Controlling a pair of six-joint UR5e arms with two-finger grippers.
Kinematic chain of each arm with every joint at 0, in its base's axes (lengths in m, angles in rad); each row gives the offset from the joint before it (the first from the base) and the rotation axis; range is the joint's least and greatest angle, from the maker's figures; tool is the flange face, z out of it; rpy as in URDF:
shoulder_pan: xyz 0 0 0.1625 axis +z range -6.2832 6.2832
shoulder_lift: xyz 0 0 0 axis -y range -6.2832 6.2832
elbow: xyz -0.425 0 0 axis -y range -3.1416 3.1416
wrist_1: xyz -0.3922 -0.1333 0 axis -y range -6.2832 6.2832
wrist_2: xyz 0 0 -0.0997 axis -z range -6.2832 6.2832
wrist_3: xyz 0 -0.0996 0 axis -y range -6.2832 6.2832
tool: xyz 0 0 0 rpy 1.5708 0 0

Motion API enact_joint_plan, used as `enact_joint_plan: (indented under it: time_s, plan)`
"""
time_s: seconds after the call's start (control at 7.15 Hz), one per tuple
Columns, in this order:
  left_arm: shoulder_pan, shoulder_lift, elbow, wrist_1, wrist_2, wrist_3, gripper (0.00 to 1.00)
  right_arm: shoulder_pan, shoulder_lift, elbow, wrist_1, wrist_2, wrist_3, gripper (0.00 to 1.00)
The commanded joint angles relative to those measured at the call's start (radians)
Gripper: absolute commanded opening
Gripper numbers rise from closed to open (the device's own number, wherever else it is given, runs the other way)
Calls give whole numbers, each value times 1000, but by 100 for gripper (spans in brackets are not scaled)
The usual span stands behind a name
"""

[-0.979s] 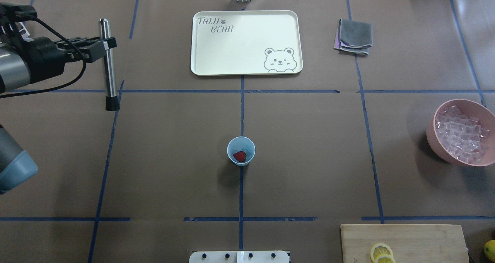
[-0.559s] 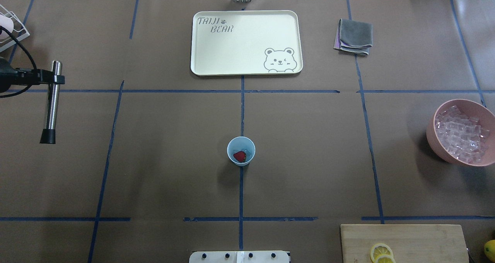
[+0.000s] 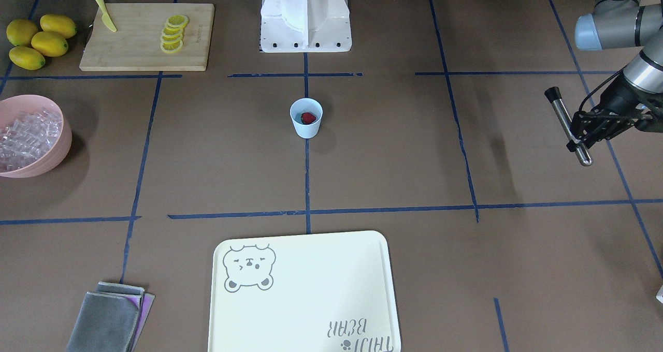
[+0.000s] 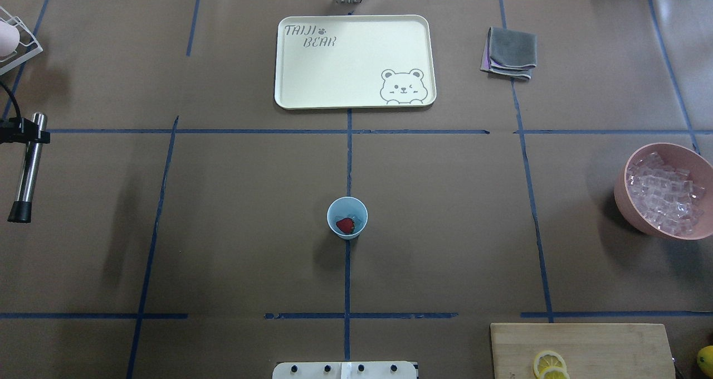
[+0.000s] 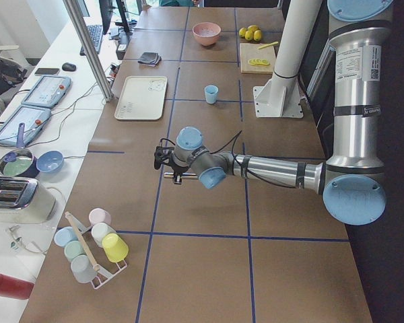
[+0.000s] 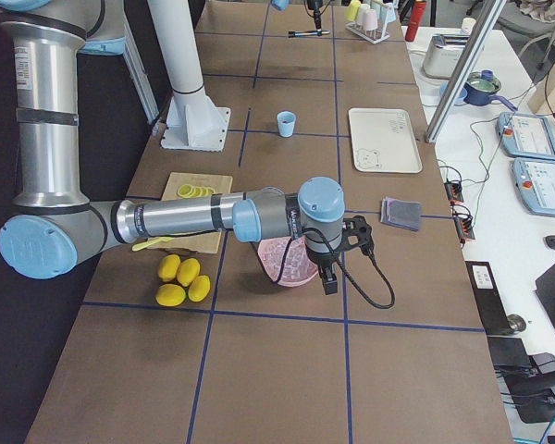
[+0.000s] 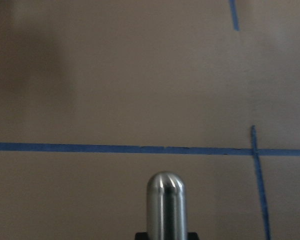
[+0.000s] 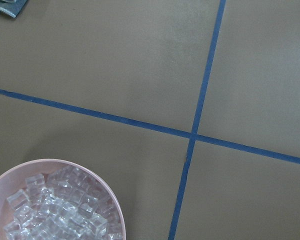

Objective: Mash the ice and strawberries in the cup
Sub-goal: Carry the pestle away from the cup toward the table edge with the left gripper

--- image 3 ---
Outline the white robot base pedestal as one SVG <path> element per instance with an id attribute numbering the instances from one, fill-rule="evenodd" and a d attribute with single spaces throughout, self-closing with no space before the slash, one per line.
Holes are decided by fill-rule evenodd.
<path id="1" fill-rule="evenodd" d="M 262 0 L 265 53 L 336 53 L 352 47 L 348 0 Z"/>

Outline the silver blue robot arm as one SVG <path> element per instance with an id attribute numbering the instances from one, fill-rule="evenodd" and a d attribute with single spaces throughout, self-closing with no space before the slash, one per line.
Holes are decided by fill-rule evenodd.
<path id="1" fill-rule="evenodd" d="M 661 4 L 640 0 L 595 0 L 594 10 L 578 17 L 574 31 L 580 50 L 636 47 L 639 53 L 601 87 L 598 104 L 578 108 L 571 119 L 569 151 L 590 148 L 630 128 L 661 132 Z"/>

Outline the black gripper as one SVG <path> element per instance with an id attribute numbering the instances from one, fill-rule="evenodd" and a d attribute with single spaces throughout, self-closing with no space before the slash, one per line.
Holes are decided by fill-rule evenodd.
<path id="1" fill-rule="evenodd" d="M 601 93 L 601 113 L 578 111 L 571 119 L 570 133 L 566 133 L 566 148 L 576 152 L 580 147 L 590 149 L 597 142 L 610 140 L 642 118 L 638 106 L 654 99 L 654 93 L 633 85 L 623 72 L 616 75 Z"/>

